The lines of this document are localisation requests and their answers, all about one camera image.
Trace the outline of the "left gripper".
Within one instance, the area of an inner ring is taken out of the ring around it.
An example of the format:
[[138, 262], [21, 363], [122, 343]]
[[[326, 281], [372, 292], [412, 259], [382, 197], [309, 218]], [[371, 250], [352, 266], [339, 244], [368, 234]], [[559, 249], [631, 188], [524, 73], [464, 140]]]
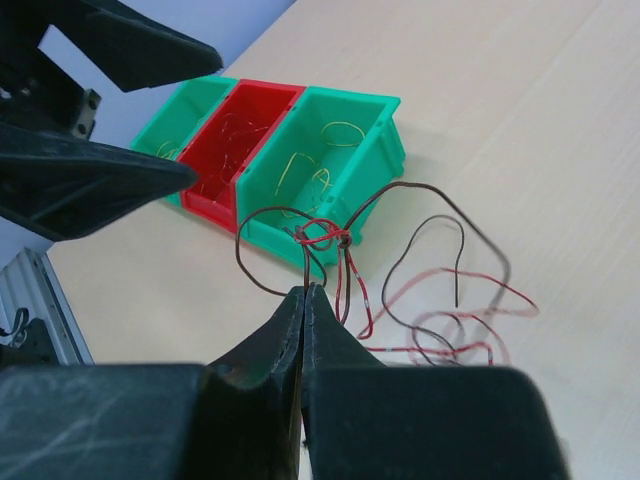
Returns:
[[[124, 92], [223, 67], [215, 48], [120, 1], [64, 8], [65, 35]], [[1, 216], [61, 242], [187, 189], [198, 176], [175, 161], [87, 141], [100, 96], [40, 49], [52, 25], [36, 1], [1, 3]]]

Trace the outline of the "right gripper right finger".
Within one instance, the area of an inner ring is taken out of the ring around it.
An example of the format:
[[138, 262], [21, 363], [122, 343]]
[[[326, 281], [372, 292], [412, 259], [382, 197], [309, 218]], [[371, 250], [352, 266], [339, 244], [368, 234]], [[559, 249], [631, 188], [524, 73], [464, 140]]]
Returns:
[[302, 407], [316, 479], [566, 479], [545, 401], [510, 367], [391, 367], [305, 295]]

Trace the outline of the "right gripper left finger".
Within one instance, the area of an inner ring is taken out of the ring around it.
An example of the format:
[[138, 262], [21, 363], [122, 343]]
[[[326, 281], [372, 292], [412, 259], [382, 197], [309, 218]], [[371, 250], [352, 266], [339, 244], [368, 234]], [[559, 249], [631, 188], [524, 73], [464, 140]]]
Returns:
[[203, 364], [57, 364], [1, 350], [5, 479], [294, 479], [304, 291]]

